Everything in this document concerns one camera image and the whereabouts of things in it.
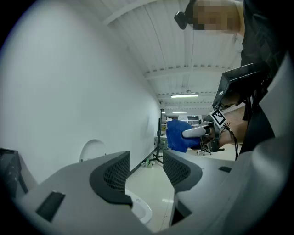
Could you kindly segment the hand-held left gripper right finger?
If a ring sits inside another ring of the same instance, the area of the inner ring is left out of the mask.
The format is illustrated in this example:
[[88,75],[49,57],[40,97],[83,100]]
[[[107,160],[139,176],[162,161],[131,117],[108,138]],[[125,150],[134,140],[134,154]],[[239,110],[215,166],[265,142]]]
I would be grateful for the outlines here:
[[235,162],[165,150],[163,168],[174,188],[169,226],[223,231],[228,212],[224,182]]

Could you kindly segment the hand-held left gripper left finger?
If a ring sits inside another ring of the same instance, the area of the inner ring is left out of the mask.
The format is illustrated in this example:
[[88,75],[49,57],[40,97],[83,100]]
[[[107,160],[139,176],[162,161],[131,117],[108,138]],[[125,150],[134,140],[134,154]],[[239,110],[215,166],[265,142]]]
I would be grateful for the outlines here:
[[65,166],[16,201],[43,235],[148,235],[125,194],[130,152]]

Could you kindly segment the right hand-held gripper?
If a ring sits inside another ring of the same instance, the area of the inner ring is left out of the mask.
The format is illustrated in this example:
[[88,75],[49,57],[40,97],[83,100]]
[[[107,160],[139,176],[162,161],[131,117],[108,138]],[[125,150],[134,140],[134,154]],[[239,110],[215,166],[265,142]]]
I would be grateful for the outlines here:
[[202,119],[198,127],[183,131],[182,137],[200,137],[201,149],[219,149],[219,139],[225,124],[225,116],[221,111],[215,110]]

